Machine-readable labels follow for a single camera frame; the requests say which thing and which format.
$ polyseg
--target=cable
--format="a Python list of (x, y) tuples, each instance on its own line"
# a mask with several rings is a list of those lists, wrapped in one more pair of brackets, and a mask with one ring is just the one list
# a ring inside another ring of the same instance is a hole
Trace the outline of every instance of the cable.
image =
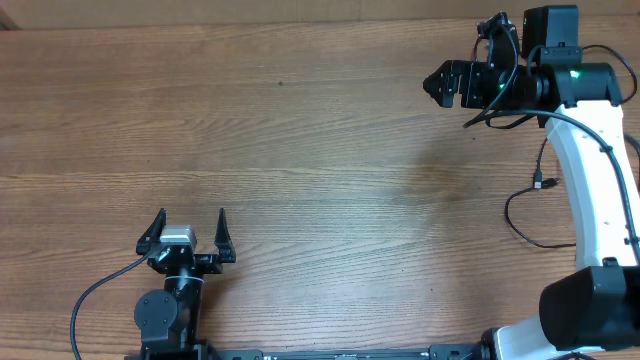
[(587, 354), (570, 352), (568, 354), (560, 356), (559, 358), (556, 358), (556, 360), (596, 360), (596, 359), (592, 358)]
[(529, 56), (527, 56), (527, 76), (532, 76), (531, 74), (531, 63), (533, 62), (533, 57), (536, 56), (536, 52), (542, 49), (544, 45), (536, 45), (529, 52)]
[[(624, 141), (629, 143), (636, 150), (640, 167), (640, 143), (638, 143), (638, 140), (636, 140), (633, 136), (627, 133), (624, 133)], [(640, 191), (640, 180), (638, 181), (638, 191)]]
[(606, 45), (600, 45), (600, 44), (589, 45), (589, 46), (583, 47), (582, 50), (584, 51), (584, 50), (589, 50), (589, 49), (593, 49), (593, 48), (600, 48), (600, 49), (607, 50), (613, 56), (618, 58), (618, 60), (620, 60), (622, 65), (624, 65), (624, 67), (627, 68), (627, 71), (629, 71), (629, 74), (631, 74), (631, 80), (633, 81), (633, 91), (631, 92), (631, 95), (627, 96), (624, 100), (622, 100), (622, 102), (620, 102), (620, 104), (624, 104), (627, 101), (633, 99), (633, 97), (636, 95), (636, 92), (638, 92), (638, 78), (636, 77), (636, 73), (631, 68), (631, 65), (629, 65), (627, 60), (625, 60), (624, 57), (622, 55), (620, 55), (620, 53), (618, 53), (617, 51), (613, 50), (612, 48), (610, 48), (610, 47), (608, 47)]
[[(547, 179), (545, 181), (543, 181), (543, 183), (545, 182), (549, 182), (549, 186), (545, 186), (543, 187), (543, 189), (548, 189), (550, 187), (556, 186), (557, 185), (557, 179)], [(523, 234), (522, 231), (518, 230), (518, 228), (516, 228), (515, 225), (513, 225), (513, 223), (511, 222), (511, 219), (509, 218), (509, 204), (511, 203), (511, 200), (513, 200), (515, 197), (520, 196), (522, 194), (526, 194), (530, 191), (534, 191), (537, 190), (536, 188), (530, 187), (524, 190), (520, 190), (518, 192), (516, 192), (515, 194), (509, 196), (509, 198), (507, 199), (506, 204), (504, 204), (504, 218), (507, 221), (507, 224), (509, 224), (509, 226), (511, 226), (511, 228), (513, 229), (513, 231), (515, 231), (518, 235), (520, 235), (523, 239), (525, 239), (529, 244), (539, 247), (539, 248), (543, 248), (543, 249), (560, 249), (560, 248), (566, 248), (566, 247), (573, 247), (576, 246), (576, 244), (560, 244), (560, 245), (542, 245), (540, 243), (537, 243), (533, 240), (531, 240), (527, 235)]]
[(91, 292), (95, 289), (97, 289), (100, 285), (106, 283), (109, 280), (113, 280), (115, 278), (117, 278), (118, 276), (126, 273), (127, 271), (135, 268), (136, 266), (142, 264), (148, 257), (149, 255), (146, 254), (143, 257), (141, 257), (140, 259), (136, 260), (134, 263), (132, 263), (131, 265), (125, 267), (122, 270), (119, 270), (109, 276), (107, 276), (106, 278), (98, 281), (97, 283), (91, 285), (90, 288), (88, 288), (84, 293), (82, 293), (82, 295), (80, 296), (80, 298), (78, 299), (78, 301), (76, 302), (76, 306), (73, 307), (73, 312), (71, 313), (71, 326), (70, 326), (70, 330), (69, 330), (69, 336), (71, 337), (71, 351), (73, 351), (73, 355), (76, 357), (76, 360), (82, 360), (82, 358), (80, 357), (80, 353), (78, 352), (78, 344), (76, 343), (76, 317), (78, 316), (78, 310), (80, 310), (80, 305), (82, 304), (82, 302), (84, 301), (84, 299), (91, 294)]
[(533, 116), (527, 115), (527, 116), (521, 117), (520, 119), (512, 122), (509, 125), (502, 125), (502, 126), (487, 125), (487, 126), (492, 128), (492, 129), (509, 130), (509, 129), (513, 129), (514, 127), (517, 127), (517, 126), (520, 126), (520, 125), (524, 124), (525, 122), (531, 120), (532, 118), (533, 118)]
[(633, 216), (631, 214), (631, 205), (629, 203), (629, 194), (627, 192), (627, 187), (624, 183), (624, 175), (622, 174), (622, 169), (620, 168), (620, 163), (618, 159), (616, 159), (615, 154), (613, 153), (613, 148), (607, 144), (600, 135), (598, 135), (595, 131), (591, 130), (589, 127), (580, 123), (579, 121), (566, 116), (564, 114), (552, 113), (549, 111), (542, 110), (506, 110), (501, 112), (493, 112), (489, 115), (478, 116), (479, 121), (485, 120), (487, 125), (491, 125), (491, 119), (504, 117), (504, 116), (515, 116), (515, 115), (531, 115), (531, 116), (542, 116), (542, 117), (551, 117), (554, 119), (558, 119), (564, 122), (567, 122), (578, 129), (587, 133), (587, 135), (591, 136), (597, 143), (600, 145), (600, 151), (607, 154), (609, 161), (611, 162), (611, 167), (613, 167), (613, 172), (616, 176), (616, 180), (618, 182), (618, 190), (620, 191), (620, 200), (622, 202), (622, 208), (624, 210), (625, 220), (627, 222), (627, 230), (629, 232), (629, 237), (625, 239), (625, 243), (630, 244), (633, 249), (634, 256), (636, 261), (640, 263), (640, 245), (638, 244), (638, 237), (636, 236), (636, 229), (633, 222)]
[(473, 51), (471, 52), (472, 54), (471, 59), (474, 62), (478, 61), (478, 45), (480, 44), (480, 41), (482, 41), (482, 36), (478, 35), (478, 38), (476, 39), (476, 43), (473, 45)]
[(511, 83), (513, 82), (513, 79), (515, 79), (516, 73), (518, 72), (518, 48), (516, 47), (516, 44), (513, 41), (513, 37), (510, 35), (509, 29), (507, 29), (507, 27), (504, 25), (500, 25), (500, 29), (502, 29), (502, 31), (505, 32), (507, 38), (509, 38), (509, 42), (511, 43), (511, 48), (513, 49), (513, 70), (511, 71), (511, 75), (509, 76), (509, 79), (502, 87), (502, 90), (500, 90), (500, 92), (498, 93), (498, 96), (496, 96), (495, 99), (493, 99), (493, 101), (489, 104), (489, 106), (484, 108), (484, 110), (482, 110), (480, 114), (476, 115), (476, 117), (474, 117), (473, 119), (467, 121), (464, 125), (462, 125), (462, 127), (464, 128), (468, 128), (469, 126), (482, 121), (480, 120), (480, 117), (487, 115), (487, 113), (490, 110), (492, 110), (494, 106), (496, 106), (496, 104), (500, 101), (502, 96), (511, 87)]
[(511, 218), (509, 217), (509, 204), (511, 203), (511, 200), (513, 200), (517, 196), (526, 194), (534, 190), (537, 191), (542, 189), (549, 189), (558, 185), (559, 179), (551, 178), (551, 179), (546, 179), (544, 181), (542, 180), (541, 162), (542, 162), (542, 153), (544, 152), (545, 145), (547, 145), (547, 138), (544, 138), (544, 141), (542, 142), (542, 146), (540, 146), (540, 152), (538, 153), (538, 159), (536, 160), (536, 171), (533, 175), (533, 186), (524, 190), (520, 190), (512, 194), (511, 196), (509, 196), (509, 198), (507, 199), (507, 202), (504, 204), (504, 219), (507, 222), (507, 224), (509, 224), (511, 229), (513, 229), (513, 231), (516, 232), (516, 234), (520, 235), (520, 237), (525, 239), (528, 243), (530, 243), (533, 246), (543, 248), (543, 249), (559, 249), (559, 248), (573, 247), (576, 245), (575, 244), (542, 245), (538, 242), (535, 242), (531, 240), (531, 238), (529, 238), (527, 235), (522, 233), (522, 231), (518, 230), (518, 228), (516, 228), (516, 226), (511, 221)]

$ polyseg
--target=wire connector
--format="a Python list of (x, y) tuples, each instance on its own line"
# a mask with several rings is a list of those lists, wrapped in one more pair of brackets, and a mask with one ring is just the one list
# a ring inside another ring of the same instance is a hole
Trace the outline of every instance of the wire connector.
[(540, 168), (537, 168), (533, 175), (533, 188), (536, 190), (542, 189), (542, 171)]
[(624, 239), (625, 245), (638, 244), (638, 243), (640, 243), (640, 239), (637, 236), (633, 238), (633, 240), (629, 240), (629, 238)]
[(540, 183), (541, 189), (550, 189), (560, 183), (560, 178), (549, 178)]

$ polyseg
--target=table surface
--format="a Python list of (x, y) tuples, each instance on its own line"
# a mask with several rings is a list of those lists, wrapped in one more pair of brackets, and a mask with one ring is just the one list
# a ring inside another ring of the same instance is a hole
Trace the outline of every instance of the table surface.
[[(429, 20), (0, 32), (0, 358), (71, 358), (75, 301), (136, 259), (161, 207), (195, 227), (203, 252), (227, 210), (238, 261), (207, 277), (200, 329), (219, 349), (475, 342), (534, 314), (575, 266), (573, 249), (534, 248), (502, 217), (544, 131), (465, 130), (476, 111), (422, 91), (443, 61), (469, 57), (474, 31)], [(637, 16), (581, 22), (581, 43), (636, 68), (639, 37)], [(615, 64), (629, 91), (615, 59), (586, 57)], [(640, 135), (639, 100), (625, 116)], [(548, 149), (544, 175), (558, 176)], [(574, 241), (564, 186), (513, 213), (534, 239)], [(162, 283), (141, 266), (92, 293), (83, 357), (135, 353), (134, 305)]]

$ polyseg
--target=wooden table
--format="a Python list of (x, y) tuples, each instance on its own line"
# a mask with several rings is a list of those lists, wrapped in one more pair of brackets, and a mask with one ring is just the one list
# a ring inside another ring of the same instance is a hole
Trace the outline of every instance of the wooden table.
[[(468, 58), (474, 31), (431, 20), (0, 32), (0, 358), (71, 358), (75, 301), (136, 259), (161, 207), (195, 226), (200, 251), (228, 212), (238, 262), (207, 278), (200, 329), (219, 349), (472, 342), (534, 314), (541, 290), (574, 271), (574, 250), (533, 248), (502, 217), (530, 184), (543, 130), (464, 130), (476, 111), (422, 91), (444, 60)], [(638, 17), (584, 17), (581, 34), (640, 68)], [(587, 59), (615, 64), (629, 91), (615, 59)], [(640, 135), (640, 102), (625, 114)], [(543, 171), (560, 174), (551, 150)], [(519, 198), (514, 221), (541, 242), (573, 241), (565, 192)], [(133, 307), (162, 282), (141, 266), (91, 294), (83, 357), (135, 353)]]

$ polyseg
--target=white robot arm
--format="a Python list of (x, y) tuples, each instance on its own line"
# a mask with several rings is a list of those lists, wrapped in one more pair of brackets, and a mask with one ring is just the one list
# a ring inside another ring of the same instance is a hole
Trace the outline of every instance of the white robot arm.
[[(640, 222), (640, 197), (627, 158), (622, 131), (622, 109), (609, 101), (579, 101), (577, 107), (564, 105), (557, 111), (589, 127), (613, 147), (624, 174), (631, 212)], [(603, 266), (617, 259), (620, 266), (637, 266), (628, 241), (628, 229), (618, 182), (611, 162), (600, 145), (579, 128), (558, 119), (546, 123), (565, 179), (573, 221), (576, 226), (576, 270)], [(546, 338), (539, 314), (494, 334), (498, 360), (555, 359), (569, 353), (558, 351)], [(591, 353), (601, 347), (583, 347), (573, 352)]]

